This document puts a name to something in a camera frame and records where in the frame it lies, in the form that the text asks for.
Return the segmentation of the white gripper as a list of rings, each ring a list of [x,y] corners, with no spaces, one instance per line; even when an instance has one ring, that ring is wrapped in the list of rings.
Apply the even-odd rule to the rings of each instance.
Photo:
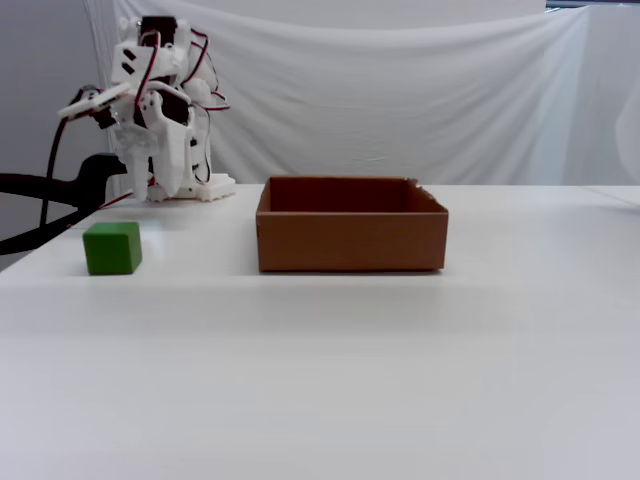
[[[181,188],[187,150],[206,150],[206,116],[188,96],[166,84],[146,86],[136,101],[138,86],[117,84],[113,106],[116,149],[125,164],[129,183],[138,201],[148,189],[148,160],[153,150],[154,173],[168,196]]]

